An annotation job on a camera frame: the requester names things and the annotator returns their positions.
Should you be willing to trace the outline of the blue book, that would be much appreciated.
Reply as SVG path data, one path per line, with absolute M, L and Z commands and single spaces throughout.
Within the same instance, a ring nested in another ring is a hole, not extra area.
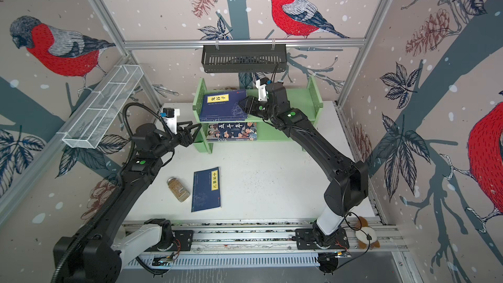
M 194 173 L 191 212 L 221 207 L 220 168 Z
M 239 106 L 239 102 L 246 97 L 245 90 L 225 90 L 205 94 L 199 119 L 202 122 L 245 121 L 248 115 Z

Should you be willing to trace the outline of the colourful illustrated large book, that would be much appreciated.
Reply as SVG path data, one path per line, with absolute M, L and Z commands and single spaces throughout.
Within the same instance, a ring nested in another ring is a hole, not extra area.
M 258 129 L 256 123 L 216 123 L 209 124 L 206 131 L 209 142 L 256 141 Z

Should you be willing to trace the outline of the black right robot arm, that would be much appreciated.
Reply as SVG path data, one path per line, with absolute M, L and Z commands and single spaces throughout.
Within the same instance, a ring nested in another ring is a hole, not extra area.
M 308 117 L 290 105 L 281 82 L 259 80 L 259 96 L 247 96 L 238 104 L 247 114 L 268 121 L 276 130 L 298 143 L 321 167 L 330 181 L 324 193 L 326 208 L 313 233 L 328 238 L 335 234 L 351 210 L 368 197 L 368 166 L 354 162 L 317 131 Z

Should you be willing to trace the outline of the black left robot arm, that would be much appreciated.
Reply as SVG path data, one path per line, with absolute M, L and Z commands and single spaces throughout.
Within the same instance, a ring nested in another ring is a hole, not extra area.
M 143 104 L 140 108 L 152 114 L 162 128 L 146 123 L 132 131 L 128 118 L 123 118 L 131 147 L 118 185 L 73 237 L 62 237 L 55 244 L 52 282 L 115 282 L 123 267 L 150 247 L 174 248 L 174 255 L 181 252 L 182 245 L 166 219 L 150 219 L 129 236 L 115 239 L 136 201 L 166 166 L 162 157 L 174 154 L 179 145 L 189 147 L 202 127 L 191 121 L 178 122 L 173 109 L 158 113 Z

